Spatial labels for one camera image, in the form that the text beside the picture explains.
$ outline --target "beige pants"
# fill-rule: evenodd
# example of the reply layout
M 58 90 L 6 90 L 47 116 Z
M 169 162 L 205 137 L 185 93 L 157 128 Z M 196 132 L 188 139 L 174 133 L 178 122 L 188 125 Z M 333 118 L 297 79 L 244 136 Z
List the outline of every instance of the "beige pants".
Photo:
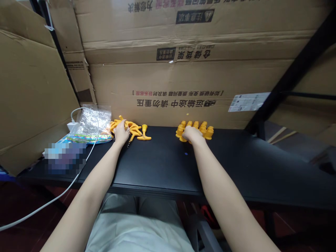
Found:
M 134 247 L 121 249 L 125 243 Z M 86 251 L 121 250 L 193 251 L 176 202 L 106 194 Z

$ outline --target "white cable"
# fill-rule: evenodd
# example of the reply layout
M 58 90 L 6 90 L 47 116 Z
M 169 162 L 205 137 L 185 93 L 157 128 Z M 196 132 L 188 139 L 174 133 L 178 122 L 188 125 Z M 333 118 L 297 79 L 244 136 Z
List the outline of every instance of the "white cable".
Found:
M 77 109 L 75 109 L 74 111 L 79 110 L 79 109 L 89 109 L 89 108 L 81 107 L 81 108 L 77 108 Z M 71 112 L 71 120 L 72 120 L 73 122 L 74 122 L 74 119 L 72 118 L 72 113 L 73 113 L 74 111 Z M 91 151 L 90 151 L 88 157 L 86 158 L 86 161 L 89 159 L 89 156 L 91 155 L 91 152 L 92 152 L 93 148 L 95 147 L 95 144 L 96 144 L 96 142 L 97 142 L 97 140 L 98 140 L 98 137 L 99 137 L 99 121 L 98 121 L 98 118 L 97 118 L 96 116 L 95 116 L 95 118 L 96 118 L 96 120 L 97 120 L 97 139 L 96 139 L 95 143 L 93 144 L 92 149 L 91 149 Z M 76 176 L 75 179 L 72 181 L 72 183 L 69 185 L 69 187 L 68 187 L 68 188 L 67 188 L 61 195 L 59 195 L 58 197 L 56 197 L 56 198 L 53 199 L 52 201 L 49 201 L 47 204 L 41 206 L 40 208 L 36 209 L 34 212 L 32 212 L 32 213 L 28 214 L 27 216 L 21 218 L 20 220 L 17 220 L 17 221 L 15 221 L 15 222 L 13 222 L 13 223 L 10 223 L 10 224 L 8 224 L 8 225 L 5 225 L 5 226 L 0 227 L 0 232 L 6 230 L 6 229 L 8 229 L 8 228 L 11 228 L 11 227 L 13 227 L 13 226 L 15 226 L 15 225 L 17 225 L 17 224 L 23 222 L 23 221 L 25 221 L 25 220 L 28 219 L 29 217 L 31 217 L 31 216 L 33 216 L 34 214 L 36 214 L 37 212 L 39 212 L 41 209 L 45 208 L 46 206 L 50 205 L 51 203 L 53 203 L 54 201 L 56 201 L 56 200 L 58 200 L 60 197 L 62 197 L 62 196 L 63 196 L 63 195 L 70 189 L 70 187 L 73 185 L 73 183 L 76 181 L 76 179 L 77 179 L 78 176 L 80 175 L 81 171 L 77 174 L 77 176 Z
M 48 17 L 49 17 L 49 21 L 50 21 L 50 26 L 48 25 L 45 25 L 45 27 L 49 30 L 49 31 L 53 31 L 54 30 L 54 27 L 53 27 L 53 21 L 51 20 L 51 15 L 50 15 L 50 10 L 49 10 L 49 1 L 47 1 L 45 3 L 46 7 L 47 7 L 47 10 L 48 10 Z

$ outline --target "black label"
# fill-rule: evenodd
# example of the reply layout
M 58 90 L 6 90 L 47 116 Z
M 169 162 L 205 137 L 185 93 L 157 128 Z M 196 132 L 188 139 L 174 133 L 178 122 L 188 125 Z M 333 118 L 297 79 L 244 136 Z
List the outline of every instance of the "black label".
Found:
M 173 60 L 175 57 L 176 47 L 159 48 L 156 53 L 156 60 Z
M 215 9 L 182 10 L 177 12 L 176 24 L 181 23 L 210 23 Z
M 68 61 L 66 62 L 68 70 L 84 70 L 82 61 Z

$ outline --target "red object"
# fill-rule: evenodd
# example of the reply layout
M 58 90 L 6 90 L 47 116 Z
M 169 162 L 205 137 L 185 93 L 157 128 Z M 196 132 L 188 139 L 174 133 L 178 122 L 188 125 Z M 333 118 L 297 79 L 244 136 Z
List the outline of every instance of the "red object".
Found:
M 201 213 L 212 229 L 220 229 L 217 219 L 209 205 L 203 205 L 201 207 Z

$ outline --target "wooden stick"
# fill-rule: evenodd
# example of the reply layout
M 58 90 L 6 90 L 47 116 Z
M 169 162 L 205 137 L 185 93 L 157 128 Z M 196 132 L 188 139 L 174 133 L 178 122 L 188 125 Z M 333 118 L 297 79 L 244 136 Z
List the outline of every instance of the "wooden stick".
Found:
M 279 138 L 278 140 L 275 140 L 274 142 L 272 142 L 272 143 L 270 143 L 270 144 L 275 144 L 275 143 L 277 143 L 277 142 L 280 142 L 280 141 L 282 141 L 282 140 L 284 140 L 284 139 L 286 139 L 286 138 L 288 138 L 288 137 L 290 137 L 290 136 L 292 136 L 292 135 L 294 135 L 294 134 L 296 134 L 297 132 L 296 131 L 293 131 L 293 132 L 291 132 L 291 133 L 289 133 L 289 134 L 287 134 L 287 135 L 284 135 L 283 137 L 281 137 L 281 138 Z
M 281 129 L 278 130 L 267 142 L 270 143 L 272 142 L 275 138 L 277 138 L 282 132 L 284 132 L 287 128 L 282 127 Z

